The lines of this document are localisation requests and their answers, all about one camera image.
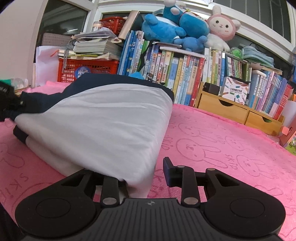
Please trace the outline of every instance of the folded blanket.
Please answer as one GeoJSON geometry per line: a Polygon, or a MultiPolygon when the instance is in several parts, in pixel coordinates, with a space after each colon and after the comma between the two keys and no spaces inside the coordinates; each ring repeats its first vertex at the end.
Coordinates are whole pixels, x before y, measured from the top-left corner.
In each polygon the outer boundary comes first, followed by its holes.
{"type": "Polygon", "coordinates": [[[15,136],[64,175],[87,168],[147,197],[172,112],[173,93],[146,80],[84,74],[62,93],[22,93],[8,113],[15,136]]]}

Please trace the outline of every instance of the wooden drawer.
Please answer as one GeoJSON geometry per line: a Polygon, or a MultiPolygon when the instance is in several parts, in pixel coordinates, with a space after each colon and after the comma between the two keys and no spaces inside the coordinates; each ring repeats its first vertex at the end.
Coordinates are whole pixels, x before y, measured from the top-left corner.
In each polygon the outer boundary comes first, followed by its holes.
{"type": "Polygon", "coordinates": [[[206,94],[202,94],[198,108],[223,116],[241,124],[244,124],[248,114],[248,110],[219,100],[218,97],[215,95],[209,96],[206,94]]]}
{"type": "Polygon", "coordinates": [[[271,122],[267,122],[266,118],[251,111],[249,112],[245,125],[262,130],[264,133],[271,136],[277,136],[281,128],[280,122],[276,120],[271,120],[271,122]]]}

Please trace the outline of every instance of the red plastic basket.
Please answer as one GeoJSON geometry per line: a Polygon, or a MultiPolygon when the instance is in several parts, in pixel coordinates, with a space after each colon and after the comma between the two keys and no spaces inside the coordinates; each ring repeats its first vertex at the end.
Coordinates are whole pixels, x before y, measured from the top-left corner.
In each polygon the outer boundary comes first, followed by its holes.
{"type": "Polygon", "coordinates": [[[66,69],[63,69],[63,60],[59,59],[59,72],[57,81],[72,83],[76,80],[75,70],[80,66],[87,66],[91,73],[94,74],[117,74],[117,68],[119,62],[116,60],[106,61],[106,60],[78,60],[78,59],[67,59],[66,69]]]}
{"type": "Polygon", "coordinates": [[[103,22],[104,27],[112,30],[118,36],[126,20],[122,17],[110,17],[103,18],[100,21],[103,22]]]}

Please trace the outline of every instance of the blue sticker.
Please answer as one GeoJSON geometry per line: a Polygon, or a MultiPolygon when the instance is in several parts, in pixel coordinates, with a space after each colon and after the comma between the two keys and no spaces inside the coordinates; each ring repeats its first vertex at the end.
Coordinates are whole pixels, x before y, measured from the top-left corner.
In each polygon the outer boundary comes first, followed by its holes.
{"type": "Polygon", "coordinates": [[[91,70],[87,66],[79,66],[75,70],[75,78],[78,79],[80,76],[82,76],[84,73],[91,73],[91,70]]]}

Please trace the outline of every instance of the stuffed animal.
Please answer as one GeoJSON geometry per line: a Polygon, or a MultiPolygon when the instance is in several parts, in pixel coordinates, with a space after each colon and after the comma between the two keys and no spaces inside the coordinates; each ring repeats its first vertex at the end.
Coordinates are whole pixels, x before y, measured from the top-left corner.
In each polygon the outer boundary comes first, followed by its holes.
{"type": "Polygon", "coordinates": [[[201,36],[198,39],[194,37],[185,37],[183,39],[175,39],[174,44],[182,45],[182,48],[192,52],[202,52],[205,48],[204,43],[207,42],[206,36],[201,36]]]}
{"type": "Polygon", "coordinates": [[[185,37],[186,32],[174,22],[147,14],[142,24],[142,31],[146,40],[158,40],[163,43],[174,43],[174,39],[185,37]]]}
{"type": "Polygon", "coordinates": [[[207,23],[210,33],[207,36],[208,41],[205,43],[205,47],[229,52],[230,48],[225,41],[233,39],[241,23],[222,15],[221,7],[218,5],[213,7],[213,15],[208,18],[207,23]]]}
{"type": "Polygon", "coordinates": [[[186,9],[183,2],[164,0],[163,16],[182,27],[189,37],[199,38],[209,34],[209,25],[202,17],[186,9]]]}

